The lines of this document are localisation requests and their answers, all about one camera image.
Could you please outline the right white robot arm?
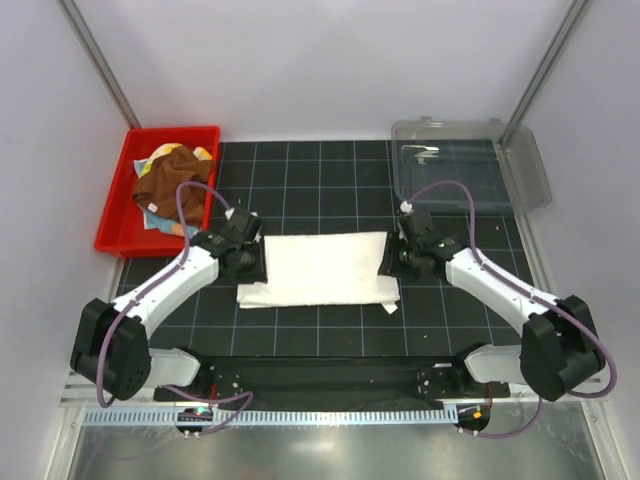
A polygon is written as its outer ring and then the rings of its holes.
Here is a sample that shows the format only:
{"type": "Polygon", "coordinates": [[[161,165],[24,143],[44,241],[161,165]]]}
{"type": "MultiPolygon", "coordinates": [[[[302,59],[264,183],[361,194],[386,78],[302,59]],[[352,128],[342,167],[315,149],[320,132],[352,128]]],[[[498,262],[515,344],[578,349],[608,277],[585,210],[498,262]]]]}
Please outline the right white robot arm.
{"type": "Polygon", "coordinates": [[[385,237],[378,273],[402,280],[436,276],[482,302],[519,335],[517,345],[478,344],[458,354],[450,382],[460,395],[473,396],[496,382],[527,385],[556,401],[578,395],[579,386],[607,365],[585,301],[524,282],[473,242],[444,235],[427,213],[401,215],[385,237]]]}

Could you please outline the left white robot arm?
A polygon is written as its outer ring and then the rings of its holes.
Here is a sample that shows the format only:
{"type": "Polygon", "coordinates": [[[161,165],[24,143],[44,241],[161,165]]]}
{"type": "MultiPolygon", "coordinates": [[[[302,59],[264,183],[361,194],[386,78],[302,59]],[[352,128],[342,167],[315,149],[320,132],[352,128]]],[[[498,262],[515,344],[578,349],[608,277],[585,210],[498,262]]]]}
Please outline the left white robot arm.
{"type": "Polygon", "coordinates": [[[125,401],[144,388],[180,391],[200,400],[213,386],[211,363],[188,348],[157,349],[154,332],[183,303],[219,279],[236,285],[267,280],[263,222],[232,208],[214,231],[201,230],[171,263],[128,293],[82,310],[70,368],[105,395],[125,401]]]}

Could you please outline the white towel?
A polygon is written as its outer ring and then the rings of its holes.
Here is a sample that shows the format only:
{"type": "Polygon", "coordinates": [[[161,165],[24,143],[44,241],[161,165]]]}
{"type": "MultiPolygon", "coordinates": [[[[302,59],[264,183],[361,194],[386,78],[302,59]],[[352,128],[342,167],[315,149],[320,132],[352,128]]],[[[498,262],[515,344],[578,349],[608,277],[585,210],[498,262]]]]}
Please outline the white towel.
{"type": "Polygon", "coordinates": [[[384,232],[265,238],[267,281],[240,285],[242,309],[380,305],[398,309],[398,281],[378,273],[384,232]]]}

